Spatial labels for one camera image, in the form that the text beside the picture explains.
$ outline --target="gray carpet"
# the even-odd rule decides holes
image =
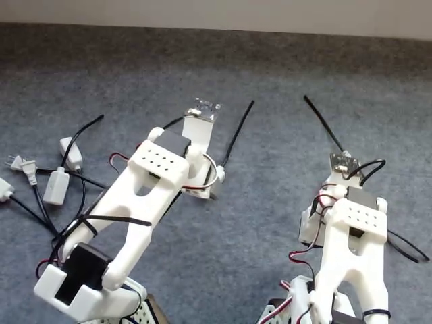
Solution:
[[[280,279],[309,275],[288,262],[298,222],[329,175],[335,150],[303,94],[321,109],[349,151],[387,159],[366,189],[389,202],[389,227],[431,253],[432,43],[258,32],[0,25],[0,152],[41,167],[60,162],[58,140],[105,114],[82,135],[84,172],[110,184],[113,151],[132,154],[153,126],[195,97],[225,104],[209,148],[222,158],[251,99],[256,105],[227,165],[218,201],[182,196],[156,228],[132,277],[173,324],[254,323]],[[2,163],[16,196],[36,203],[26,178]],[[38,177],[45,187],[47,177]],[[99,189],[88,186],[88,202]],[[50,208],[65,225],[80,202]],[[0,205],[2,323],[72,323],[33,296],[34,268],[49,235],[12,202]],[[111,255],[126,227],[95,239]],[[320,252],[308,255],[315,269]],[[432,318],[432,268],[385,254],[391,323]]]

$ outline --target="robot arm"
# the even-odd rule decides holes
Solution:
[[[223,168],[218,169],[206,154],[218,110],[218,105],[199,101],[185,117],[185,136],[163,128],[151,131],[90,211],[90,219],[78,226],[71,224],[75,229],[65,241],[62,265],[47,267],[34,288],[37,296],[78,322],[117,319],[118,323],[140,308],[146,290],[128,276],[149,245],[155,226],[180,190],[208,198],[213,186],[223,181]],[[142,187],[150,190],[145,196],[138,195]],[[92,215],[126,217],[148,226],[129,223],[126,241],[111,259],[88,243],[113,221],[91,219]]]
[[[387,324],[388,293],[383,281],[387,202],[363,190],[361,171],[348,176],[360,167],[358,160],[344,153],[331,155],[330,161],[331,175],[302,213],[299,233],[303,244],[323,248],[321,268],[315,280],[300,276],[291,281],[290,304],[275,320],[295,324]],[[365,312],[363,319],[355,317],[347,295],[338,292],[343,281],[354,286]],[[267,308],[261,318],[275,310],[271,305]]]

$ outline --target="white connector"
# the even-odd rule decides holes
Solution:
[[[9,200],[10,196],[14,193],[14,187],[6,180],[0,178],[0,203]]]
[[[31,186],[37,185],[38,182],[36,180],[36,171],[38,168],[36,166],[36,161],[35,160],[31,160],[31,161],[23,160],[23,161],[24,162],[21,163],[21,168],[24,174],[27,176],[28,182],[30,183]]]
[[[26,160],[24,160],[23,158],[21,158],[21,156],[17,155],[16,157],[13,157],[12,155],[9,156],[9,159],[12,159],[13,161],[10,162],[5,162],[6,165],[10,166],[11,170],[14,171],[22,171],[22,166],[21,164],[23,162],[25,162]]]
[[[57,171],[52,172],[43,195],[44,203],[61,206],[68,191],[69,179],[64,167],[58,167]]]
[[[60,140],[60,150],[63,156],[65,155],[66,149],[68,149],[71,140],[72,137],[65,137]],[[82,168],[82,155],[76,143],[73,143],[69,154],[67,155],[66,164],[72,171],[78,171]]]

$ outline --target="white wall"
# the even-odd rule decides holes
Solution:
[[[0,21],[432,40],[432,0],[0,0]]]

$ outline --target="perforated white panel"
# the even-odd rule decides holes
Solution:
[[[387,237],[387,215],[381,211],[340,199],[335,203],[332,214],[335,224],[343,223],[364,232]]]
[[[131,316],[131,318],[133,318],[139,324],[156,324],[156,321],[153,319],[151,311],[145,301],[142,302],[141,307],[133,316]],[[120,319],[95,319],[94,321],[89,321],[82,324],[119,324],[119,322]],[[121,324],[131,324],[131,322],[123,319]]]
[[[172,184],[182,181],[184,173],[187,173],[189,168],[187,160],[150,140],[145,140],[141,144],[128,165],[132,168],[137,165]]]

